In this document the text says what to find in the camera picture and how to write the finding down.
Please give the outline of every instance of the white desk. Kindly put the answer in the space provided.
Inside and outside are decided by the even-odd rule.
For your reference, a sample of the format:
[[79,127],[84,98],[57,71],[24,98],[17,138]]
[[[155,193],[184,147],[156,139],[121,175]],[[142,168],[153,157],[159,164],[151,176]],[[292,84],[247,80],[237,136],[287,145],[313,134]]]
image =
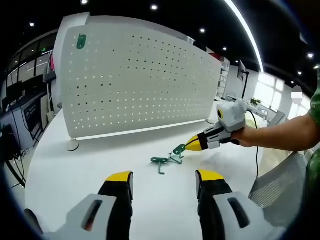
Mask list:
[[[216,121],[216,105],[210,121]],[[258,124],[267,122],[256,117]],[[195,171],[221,173],[231,189],[249,194],[256,176],[256,148],[231,143],[218,149],[184,153],[183,164],[168,163],[158,174],[152,157],[167,157],[176,146],[210,125],[188,125],[120,136],[83,140],[68,152],[69,140],[63,112],[44,133],[30,164],[25,206],[37,216],[44,232],[56,231],[67,212],[88,194],[98,193],[114,173],[133,171],[133,240],[202,239],[197,214]],[[263,149],[259,150],[260,163]]]

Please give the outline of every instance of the floor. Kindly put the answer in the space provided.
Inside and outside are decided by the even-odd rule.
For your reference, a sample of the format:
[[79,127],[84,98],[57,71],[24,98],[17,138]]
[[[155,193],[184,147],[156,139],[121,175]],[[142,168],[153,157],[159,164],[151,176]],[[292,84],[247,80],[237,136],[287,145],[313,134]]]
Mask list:
[[[28,171],[30,167],[30,163],[32,161],[33,155],[35,153],[35,149],[37,146],[35,146],[33,149],[30,149],[29,153],[25,155],[25,157],[22,159],[23,161],[23,167],[24,167],[24,178],[27,179],[28,177]],[[263,151],[263,157],[261,160],[261,164],[259,167],[259,177],[263,176],[276,166],[278,166],[282,161],[284,161],[289,152],[283,151],[283,150],[276,150],[276,149],[269,149],[265,148]],[[21,161],[11,161],[11,164],[15,171],[19,174],[18,168],[22,172],[22,163]],[[15,179],[15,177],[12,175],[10,170],[8,169],[7,165],[5,165],[5,173],[7,177],[7,181],[9,186],[12,188],[12,193],[18,203],[18,205],[21,207],[22,210],[25,209],[25,189],[21,185],[17,185],[18,181]]]

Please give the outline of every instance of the green sleeve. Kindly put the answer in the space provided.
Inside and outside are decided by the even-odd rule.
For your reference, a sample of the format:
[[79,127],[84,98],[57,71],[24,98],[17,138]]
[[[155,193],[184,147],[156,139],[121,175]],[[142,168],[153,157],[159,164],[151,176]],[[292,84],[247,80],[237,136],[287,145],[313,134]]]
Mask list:
[[320,125],[320,69],[317,70],[318,73],[318,88],[315,91],[311,99],[311,106],[309,110],[309,115]]

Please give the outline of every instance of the black ceiling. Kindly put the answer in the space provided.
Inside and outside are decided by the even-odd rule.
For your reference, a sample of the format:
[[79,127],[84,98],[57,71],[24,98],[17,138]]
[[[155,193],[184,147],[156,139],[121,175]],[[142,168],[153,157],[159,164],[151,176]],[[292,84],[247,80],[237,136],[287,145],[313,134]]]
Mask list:
[[[240,22],[223,0],[80,0],[5,1],[2,8],[4,63],[34,38],[58,29],[63,17],[90,12],[92,16],[124,16],[154,22],[202,42],[232,64],[241,59],[252,70],[259,70],[257,58]],[[291,86],[298,83],[310,96],[317,88],[313,67],[320,64],[320,1],[314,0],[233,0],[248,23],[261,53],[265,71]],[[158,5],[151,11],[151,4]],[[308,45],[301,41],[300,32]],[[315,53],[307,59],[307,53]]]

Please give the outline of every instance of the ceiling light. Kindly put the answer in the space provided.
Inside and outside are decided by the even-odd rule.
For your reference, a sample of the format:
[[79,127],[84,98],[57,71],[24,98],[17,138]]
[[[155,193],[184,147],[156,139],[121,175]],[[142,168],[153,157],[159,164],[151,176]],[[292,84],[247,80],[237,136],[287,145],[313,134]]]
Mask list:
[[314,56],[315,56],[315,54],[312,53],[312,52],[309,52],[309,53],[307,54],[308,59],[313,59]]
[[251,44],[253,46],[256,58],[257,58],[257,60],[259,62],[260,71],[262,73],[264,73],[265,70],[264,70],[264,66],[262,64],[262,59],[261,59],[261,56],[260,56],[260,52],[259,52],[256,40],[255,40],[252,32],[250,31],[250,28],[249,28],[248,24],[246,23],[246,20],[244,19],[244,17],[241,15],[240,11],[236,7],[236,5],[231,0],[224,0],[224,1],[231,8],[233,13],[237,16],[237,18],[239,19],[240,23],[242,24],[244,30],[246,31],[246,34],[248,35],[248,37],[249,37],[249,39],[251,41]]
[[152,5],[152,6],[151,6],[151,10],[153,10],[153,11],[158,10],[158,6],[157,6],[157,5]]

